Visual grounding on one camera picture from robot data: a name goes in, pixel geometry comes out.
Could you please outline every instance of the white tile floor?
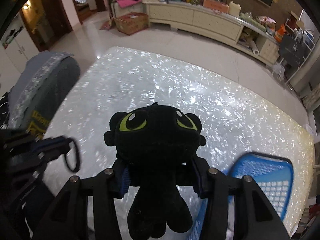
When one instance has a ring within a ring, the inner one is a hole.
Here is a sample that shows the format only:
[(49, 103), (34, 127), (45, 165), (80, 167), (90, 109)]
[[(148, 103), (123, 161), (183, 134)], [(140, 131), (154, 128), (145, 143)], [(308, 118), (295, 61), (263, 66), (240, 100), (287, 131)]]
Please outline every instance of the white tile floor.
[(99, 30), (107, 17), (106, 12), (95, 14), (81, 28), (65, 35), (51, 50), (73, 53), (82, 74), (113, 46), (174, 57), (223, 75), (269, 100), (300, 125), (308, 123), (300, 100), (283, 89), (263, 64), (252, 57), (209, 38), (171, 30), (167, 25), (153, 25), (131, 36), (116, 28)]

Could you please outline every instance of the metal screw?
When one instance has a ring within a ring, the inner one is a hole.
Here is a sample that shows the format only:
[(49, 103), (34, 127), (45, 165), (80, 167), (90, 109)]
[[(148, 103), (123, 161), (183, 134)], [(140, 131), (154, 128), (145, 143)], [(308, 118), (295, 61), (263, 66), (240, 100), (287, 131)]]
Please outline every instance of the metal screw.
[(107, 169), (104, 170), (104, 173), (107, 174), (107, 175), (111, 175), (113, 173), (113, 169), (107, 168)]
[(78, 176), (72, 176), (72, 177), (70, 178), (70, 181), (71, 181), (71, 182), (77, 182), (77, 181), (78, 181)]
[(38, 178), (39, 172), (38, 172), (38, 171), (35, 171), (35, 172), (32, 174), (32, 176), (33, 176), (35, 179)]
[(244, 175), (243, 178), (244, 178), (244, 180), (246, 182), (251, 182), (252, 181), (252, 177), (250, 175)]
[(44, 156), (44, 153), (39, 153), (39, 155), (38, 155), (39, 159), (42, 159), (43, 156)]
[(218, 173), (218, 170), (216, 168), (210, 168), (209, 169), (209, 173), (212, 174), (212, 175), (215, 175)]

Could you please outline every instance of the orange box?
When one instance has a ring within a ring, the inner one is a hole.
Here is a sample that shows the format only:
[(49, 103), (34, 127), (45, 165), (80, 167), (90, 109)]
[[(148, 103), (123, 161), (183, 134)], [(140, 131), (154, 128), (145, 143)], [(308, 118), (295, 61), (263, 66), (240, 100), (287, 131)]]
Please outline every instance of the orange box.
[(222, 2), (215, 1), (215, 0), (204, 0), (203, 7), (217, 10), (224, 13), (228, 13), (229, 11), (229, 5)]
[(148, 28), (149, 18), (145, 13), (129, 13), (115, 19), (118, 31), (131, 35)]

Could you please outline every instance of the stuffed animal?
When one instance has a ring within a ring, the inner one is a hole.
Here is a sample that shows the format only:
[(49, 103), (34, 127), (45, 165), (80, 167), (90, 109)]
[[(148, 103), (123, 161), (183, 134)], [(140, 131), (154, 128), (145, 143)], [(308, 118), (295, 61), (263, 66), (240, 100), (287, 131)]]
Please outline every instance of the stuffed animal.
[(128, 163), (130, 185), (140, 187), (127, 218), (133, 240), (160, 238), (165, 223), (178, 233), (191, 228), (189, 208), (176, 185), (192, 185), (183, 163), (206, 144), (201, 129), (195, 114), (158, 103), (111, 117), (104, 141), (116, 146), (116, 157)]

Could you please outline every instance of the black pupil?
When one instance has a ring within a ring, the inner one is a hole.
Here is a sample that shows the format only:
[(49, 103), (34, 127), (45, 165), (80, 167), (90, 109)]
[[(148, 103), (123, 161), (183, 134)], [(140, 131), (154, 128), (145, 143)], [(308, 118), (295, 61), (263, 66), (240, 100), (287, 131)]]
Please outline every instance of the black pupil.
[(125, 124), (128, 129), (135, 129), (139, 127), (147, 119), (147, 112), (144, 110), (135, 111), (132, 114), (129, 116)]
[(182, 124), (184, 124), (186, 127), (190, 127), (190, 128), (193, 127), (193, 125), (192, 125), (192, 123), (190, 122), (190, 120), (188, 119), (188, 117), (186, 117), (184, 114), (182, 114), (182, 116), (179, 116), (179, 115), (177, 114), (177, 119), (178, 119)]

